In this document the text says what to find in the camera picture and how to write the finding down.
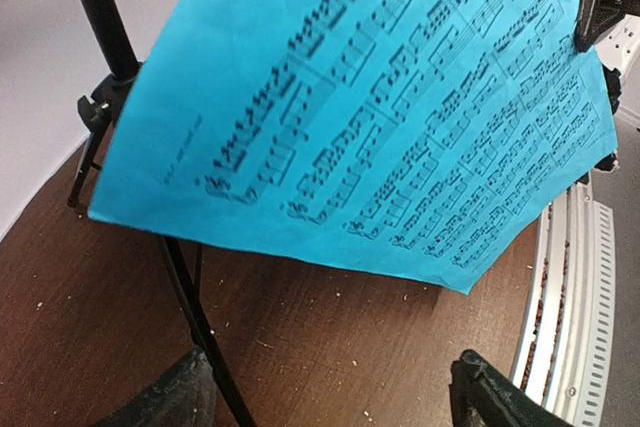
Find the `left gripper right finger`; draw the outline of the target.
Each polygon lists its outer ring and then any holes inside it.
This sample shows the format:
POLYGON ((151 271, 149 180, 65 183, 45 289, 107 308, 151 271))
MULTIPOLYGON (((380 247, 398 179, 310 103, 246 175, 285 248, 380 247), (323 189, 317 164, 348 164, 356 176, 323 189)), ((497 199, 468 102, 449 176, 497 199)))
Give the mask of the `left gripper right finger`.
POLYGON ((451 364, 453 426, 569 426, 527 397, 476 351, 464 350, 451 364))

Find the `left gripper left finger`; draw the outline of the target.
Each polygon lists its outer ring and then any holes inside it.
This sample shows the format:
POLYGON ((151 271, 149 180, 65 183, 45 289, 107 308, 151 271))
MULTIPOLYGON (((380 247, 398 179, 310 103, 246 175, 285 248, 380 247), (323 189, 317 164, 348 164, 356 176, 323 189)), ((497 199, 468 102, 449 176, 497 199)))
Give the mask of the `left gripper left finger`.
POLYGON ((217 386, 204 351, 195 347, 126 405, 95 426, 212 426, 217 386))

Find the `blue sheet music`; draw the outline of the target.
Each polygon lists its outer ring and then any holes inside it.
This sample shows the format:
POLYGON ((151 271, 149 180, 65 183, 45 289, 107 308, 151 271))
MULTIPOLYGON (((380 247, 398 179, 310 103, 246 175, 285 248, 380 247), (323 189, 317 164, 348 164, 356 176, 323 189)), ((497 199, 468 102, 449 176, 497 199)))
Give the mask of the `blue sheet music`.
POLYGON ((579 0, 180 0, 93 220, 468 293, 617 146, 579 0))

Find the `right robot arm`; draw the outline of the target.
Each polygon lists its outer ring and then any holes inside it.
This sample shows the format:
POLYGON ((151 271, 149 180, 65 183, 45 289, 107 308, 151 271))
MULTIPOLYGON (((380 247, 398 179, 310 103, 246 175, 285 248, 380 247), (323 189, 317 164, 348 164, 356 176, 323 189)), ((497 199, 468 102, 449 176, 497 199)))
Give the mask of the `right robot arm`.
POLYGON ((597 49, 615 113, 625 77, 639 59, 639 0, 580 0, 574 40, 580 52, 597 49))

